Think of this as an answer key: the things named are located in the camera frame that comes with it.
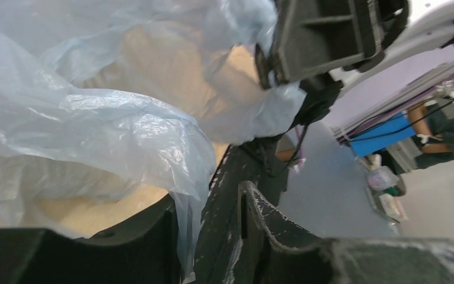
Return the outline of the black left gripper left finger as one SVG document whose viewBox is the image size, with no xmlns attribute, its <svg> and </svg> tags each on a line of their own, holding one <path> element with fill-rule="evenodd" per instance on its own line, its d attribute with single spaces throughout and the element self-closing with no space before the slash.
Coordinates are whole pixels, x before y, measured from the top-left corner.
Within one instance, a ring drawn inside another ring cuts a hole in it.
<svg viewBox="0 0 454 284">
<path fill-rule="evenodd" d="M 0 283 L 179 283 L 170 196 L 91 238 L 0 229 Z"/>
</svg>

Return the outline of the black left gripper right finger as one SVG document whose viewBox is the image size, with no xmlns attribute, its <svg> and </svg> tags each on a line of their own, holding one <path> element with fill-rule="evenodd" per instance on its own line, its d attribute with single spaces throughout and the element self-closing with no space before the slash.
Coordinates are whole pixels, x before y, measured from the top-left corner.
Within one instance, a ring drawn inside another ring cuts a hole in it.
<svg viewBox="0 0 454 284">
<path fill-rule="evenodd" d="M 248 283 L 454 283 L 454 241 L 320 238 L 250 181 L 238 187 Z"/>
</svg>

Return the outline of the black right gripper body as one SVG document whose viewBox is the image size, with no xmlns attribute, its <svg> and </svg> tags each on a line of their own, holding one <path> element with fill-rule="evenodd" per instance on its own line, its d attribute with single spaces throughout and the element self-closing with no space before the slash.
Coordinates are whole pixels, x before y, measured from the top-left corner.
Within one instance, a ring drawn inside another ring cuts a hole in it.
<svg viewBox="0 0 454 284">
<path fill-rule="evenodd" d="M 371 70 L 408 25 L 409 1 L 275 1 L 267 51 L 255 48 L 263 89 L 342 68 Z"/>
</svg>

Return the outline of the light blue plastic trash bag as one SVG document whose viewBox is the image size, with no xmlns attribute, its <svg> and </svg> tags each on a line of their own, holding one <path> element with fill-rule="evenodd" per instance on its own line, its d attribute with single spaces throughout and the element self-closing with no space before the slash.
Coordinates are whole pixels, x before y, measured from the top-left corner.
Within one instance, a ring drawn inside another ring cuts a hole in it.
<svg viewBox="0 0 454 284">
<path fill-rule="evenodd" d="M 303 103 L 263 90 L 247 50 L 277 19 L 273 1 L 0 1 L 0 229 L 92 236 L 159 188 L 194 279 L 214 144 L 281 134 Z"/>
</svg>

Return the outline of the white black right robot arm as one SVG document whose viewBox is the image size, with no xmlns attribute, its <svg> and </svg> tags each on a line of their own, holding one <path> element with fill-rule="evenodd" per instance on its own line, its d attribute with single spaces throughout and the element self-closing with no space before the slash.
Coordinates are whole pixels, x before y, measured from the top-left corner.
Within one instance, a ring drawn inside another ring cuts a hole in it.
<svg viewBox="0 0 454 284">
<path fill-rule="evenodd" d="M 371 76 L 454 44 L 454 1 L 277 1 L 268 47 L 255 47 L 261 87 L 342 67 Z M 454 283 L 454 242 L 319 238 L 283 215 L 250 182 L 239 185 L 238 224 L 249 283 Z"/>
</svg>

